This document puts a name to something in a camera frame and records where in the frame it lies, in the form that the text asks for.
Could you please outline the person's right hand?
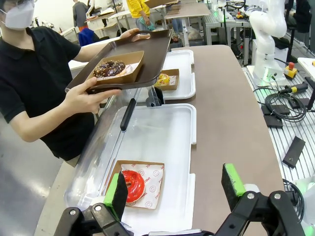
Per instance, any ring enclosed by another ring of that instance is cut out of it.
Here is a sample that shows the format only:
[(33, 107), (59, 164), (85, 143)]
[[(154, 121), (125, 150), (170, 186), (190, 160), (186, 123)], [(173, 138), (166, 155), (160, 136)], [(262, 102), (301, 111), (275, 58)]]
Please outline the person's right hand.
[(112, 89), (97, 94), (88, 94), (87, 89), (93, 87), (96, 83), (97, 79), (92, 77), (84, 83), (73, 87), (66, 94), (65, 100), (62, 102), (61, 106), (69, 115), (87, 112), (96, 113), (102, 101), (121, 93), (119, 89)]

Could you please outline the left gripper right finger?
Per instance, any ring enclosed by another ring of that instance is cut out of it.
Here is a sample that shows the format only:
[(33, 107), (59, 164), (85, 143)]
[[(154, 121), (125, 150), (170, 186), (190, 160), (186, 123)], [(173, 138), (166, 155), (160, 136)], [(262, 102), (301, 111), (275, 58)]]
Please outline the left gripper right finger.
[(251, 222), (259, 222), (268, 236), (303, 236), (304, 230), (288, 195), (281, 190), (264, 196), (247, 191), (235, 167), (224, 163), (221, 184), (231, 213), (217, 236), (242, 236)]

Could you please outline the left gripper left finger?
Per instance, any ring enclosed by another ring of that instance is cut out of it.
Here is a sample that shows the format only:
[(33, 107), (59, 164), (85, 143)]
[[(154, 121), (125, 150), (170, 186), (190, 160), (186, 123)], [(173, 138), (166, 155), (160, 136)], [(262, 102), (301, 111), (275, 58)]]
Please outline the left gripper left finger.
[(56, 236), (132, 236), (122, 224), (127, 200), (127, 185), (122, 172), (113, 175), (102, 202), (86, 210), (66, 208), (57, 225)]

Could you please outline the person's left hand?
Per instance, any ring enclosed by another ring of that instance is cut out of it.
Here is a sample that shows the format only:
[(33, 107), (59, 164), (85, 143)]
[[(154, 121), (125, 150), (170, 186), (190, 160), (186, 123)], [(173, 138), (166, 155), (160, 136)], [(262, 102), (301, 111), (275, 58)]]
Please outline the person's left hand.
[(128, 37), (132, 36), (131, 41), (135, 42), (138, 40), (150, 38), (149, 34), (140, 34), (139, 32), (140, 32), (139, 28), (129, 29), (129, 30), (125, 31), (124, 33), (122, 33), (121, 36), (119, 37), (119, 39), (124, 39), (124, 38), (128, 38)]

